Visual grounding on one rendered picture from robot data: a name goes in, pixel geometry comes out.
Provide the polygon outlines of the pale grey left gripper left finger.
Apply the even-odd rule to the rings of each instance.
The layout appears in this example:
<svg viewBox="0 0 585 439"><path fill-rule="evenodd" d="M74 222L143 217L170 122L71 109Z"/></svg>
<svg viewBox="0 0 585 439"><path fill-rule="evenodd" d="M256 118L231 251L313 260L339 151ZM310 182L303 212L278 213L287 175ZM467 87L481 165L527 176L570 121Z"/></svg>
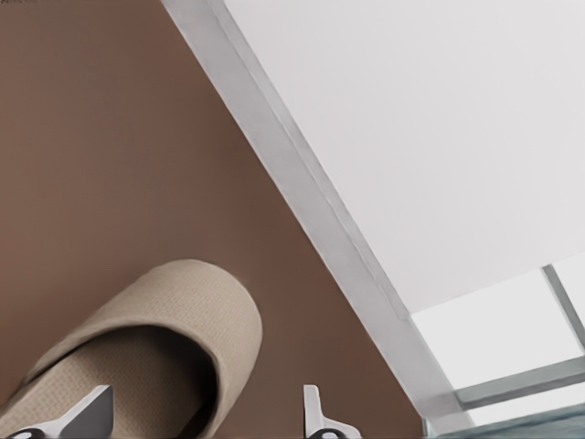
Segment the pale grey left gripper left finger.
<svg viewBox="0 0 585 439"><path fill-rule="evenodd" d="M7 439L110 439L113 425L113 388L99 385L59 418L24 427Z"/></svg>

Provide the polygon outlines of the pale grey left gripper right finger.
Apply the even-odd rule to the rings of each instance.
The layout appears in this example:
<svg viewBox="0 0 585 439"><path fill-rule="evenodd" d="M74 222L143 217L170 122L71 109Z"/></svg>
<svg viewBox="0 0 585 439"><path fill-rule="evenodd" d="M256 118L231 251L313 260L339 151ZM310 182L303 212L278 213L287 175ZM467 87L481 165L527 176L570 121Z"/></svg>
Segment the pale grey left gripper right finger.
<svg viewBox="0 0 585 439"><path fill-rule="evenodd" d="M362 439L355 426L324 415L319 389L313 384L303 385L303 426L305 439Z"/></svg>

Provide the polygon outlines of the beige fabric slipper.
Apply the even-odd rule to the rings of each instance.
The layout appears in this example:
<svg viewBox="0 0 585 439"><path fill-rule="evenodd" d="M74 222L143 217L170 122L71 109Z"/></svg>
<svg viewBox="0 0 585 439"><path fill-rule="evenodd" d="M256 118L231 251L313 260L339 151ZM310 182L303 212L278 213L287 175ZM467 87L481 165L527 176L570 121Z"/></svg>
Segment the beige fabric slipper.
<svg viewBox="0 0 585 439"><path fill-rule="evenodd" d="M262 341L260 312L221 268L156 267L47 351L0 406L0 437L113 390L112 439L209 439L241 395Z"/></svg>

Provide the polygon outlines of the silver frame crossbar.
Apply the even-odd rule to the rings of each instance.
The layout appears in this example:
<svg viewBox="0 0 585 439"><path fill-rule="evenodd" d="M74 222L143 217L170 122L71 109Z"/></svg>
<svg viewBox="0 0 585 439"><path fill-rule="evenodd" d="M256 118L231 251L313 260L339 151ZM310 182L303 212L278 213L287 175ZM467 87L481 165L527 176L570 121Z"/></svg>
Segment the silver frame crossbar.
<svg viewBox="0 0 585 439"><path fill-rule="evenodd" d="M582 382L585 356L475 384L456 390L455 395L468 411Z"/></svg>

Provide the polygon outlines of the silver frame rail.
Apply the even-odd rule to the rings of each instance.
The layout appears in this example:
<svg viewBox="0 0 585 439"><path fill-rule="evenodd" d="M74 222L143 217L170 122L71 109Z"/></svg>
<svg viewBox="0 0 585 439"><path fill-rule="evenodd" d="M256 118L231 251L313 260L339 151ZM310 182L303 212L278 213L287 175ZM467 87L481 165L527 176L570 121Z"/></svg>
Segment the silver frame rail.
<svg viewBox="0 0 585 439"><path fill-rule="evenodd" d="M400 387L435 434L473 427L225 0L162 0Z"/></svg>

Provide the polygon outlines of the silver frame post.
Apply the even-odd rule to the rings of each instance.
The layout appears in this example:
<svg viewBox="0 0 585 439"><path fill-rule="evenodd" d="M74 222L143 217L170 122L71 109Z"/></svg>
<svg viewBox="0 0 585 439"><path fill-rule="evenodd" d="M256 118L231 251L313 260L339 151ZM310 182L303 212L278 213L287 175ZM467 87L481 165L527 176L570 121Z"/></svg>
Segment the silver frame post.
<svg viewBox="0 0 585 439"><path fill-rule="evenodd" d="M583 325L574 304L571 302L565 286L561 282L558 273L552 264L545 265L541 271L546 277L552 294L555 296L558 306L562 310L574 337L577 339L582 352L585 354L585 326Z"/></svg>

